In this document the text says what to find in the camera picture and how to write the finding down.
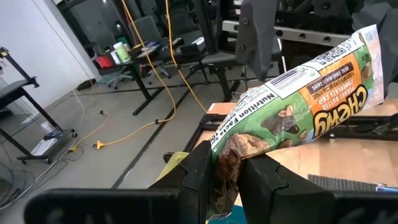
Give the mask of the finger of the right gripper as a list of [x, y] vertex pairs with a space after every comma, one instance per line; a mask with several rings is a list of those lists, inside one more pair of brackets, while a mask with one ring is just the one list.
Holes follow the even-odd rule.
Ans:
[[235, 57], [261, 82], [273, 54], [276, 12], [277, 0], [245, 0], [240, 8]]
[[354, 30], [374, 24], [377, 26], [386, 97], [389, 85], [397, 83], [397, 0], [360, 1], [351, 18]]

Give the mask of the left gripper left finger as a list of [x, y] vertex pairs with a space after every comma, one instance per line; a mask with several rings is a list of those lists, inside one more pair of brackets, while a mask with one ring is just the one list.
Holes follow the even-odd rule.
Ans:
[[201, 142], [149, 189], [160, 193], [150, 202], [150, 223], [203, 224], [209, 199], [211, 144]]

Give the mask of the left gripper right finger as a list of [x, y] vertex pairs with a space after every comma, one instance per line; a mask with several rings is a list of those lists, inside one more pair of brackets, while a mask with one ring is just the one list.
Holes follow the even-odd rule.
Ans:
[[238, 189], [248, 223], [333, 222], [333, 194], [267, 155], [243, 161]]

